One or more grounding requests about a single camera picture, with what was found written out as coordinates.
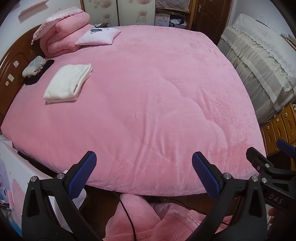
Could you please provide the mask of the person's right hand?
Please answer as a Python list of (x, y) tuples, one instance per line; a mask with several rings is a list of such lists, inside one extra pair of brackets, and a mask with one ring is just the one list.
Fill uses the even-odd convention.
[(269, 216), (271, 216), (271, 231), (280, 230), (283, 227), (285, 221), (285, 213), (277, 208), (271, 208), (268, 211)]

